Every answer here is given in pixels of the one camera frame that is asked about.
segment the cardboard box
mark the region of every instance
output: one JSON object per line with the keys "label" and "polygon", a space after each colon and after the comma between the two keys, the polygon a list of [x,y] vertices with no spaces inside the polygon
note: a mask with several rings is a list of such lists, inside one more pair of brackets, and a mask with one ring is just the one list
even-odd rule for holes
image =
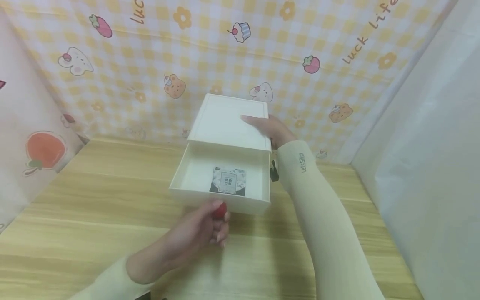
{"label": "cardboard box", "polygon": [[170,184],[179,202],[221,199],[231,212],[261,215],[270,205],[270,139],[241,115],[268,118],[264,102],[205,95]]}

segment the checkered backdrop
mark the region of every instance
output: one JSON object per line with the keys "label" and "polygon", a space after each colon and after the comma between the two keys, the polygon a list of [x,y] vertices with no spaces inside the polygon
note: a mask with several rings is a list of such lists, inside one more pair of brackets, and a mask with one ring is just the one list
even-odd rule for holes
{"label": "checkered backdrop", "polygon": [[[448,2],[10,0],[3,7],[81,136],[185,143],[206,93],[253,99],[268,83],[270,97],[255,100],[271,99],[270,112],[328,161]],[[179,97],[171,96],[176,88]]]}

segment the white wall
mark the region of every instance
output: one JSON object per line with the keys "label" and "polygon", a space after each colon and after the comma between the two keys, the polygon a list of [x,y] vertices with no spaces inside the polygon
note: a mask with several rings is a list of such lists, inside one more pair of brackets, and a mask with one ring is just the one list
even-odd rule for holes
{"label": "white wall", "polygon": [[479,15],[458,2],[352,163],[426,300],[480,299]]}

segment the beige arm sleeve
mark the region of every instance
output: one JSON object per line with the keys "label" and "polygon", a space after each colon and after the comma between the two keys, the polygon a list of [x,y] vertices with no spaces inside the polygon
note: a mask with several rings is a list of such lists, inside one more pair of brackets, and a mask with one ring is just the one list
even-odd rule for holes
{"label": "beige arm sleeve", "polygon": [[319,300],[384,300],[340,199],[307,143],[278,149],[280,182],[293,200],[315,269]]}
{"label": "beige arm sleeve", "polygon": [[71,297],[70,300],[134,300],[146,294],[154,283],[133,282],[127,274],[126,264],[127,256],[110,266],[92,285]]}

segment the wooden table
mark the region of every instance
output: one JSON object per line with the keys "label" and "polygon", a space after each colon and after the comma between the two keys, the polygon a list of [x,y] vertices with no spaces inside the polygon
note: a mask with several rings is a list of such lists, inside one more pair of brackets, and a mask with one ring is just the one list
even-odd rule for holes
{"label": "wooden table", "polygon": [[[184,208],[168,193],[183,148],[92,140],[0,236],[0,298],[67,299],[164,234]],[[353,221],[387,299],[422,299],[350,166],[319,165]],[[155,285],[152,299],[314,299],[312,262],[278,182],[264,216],[233,214],[227,247]]]}

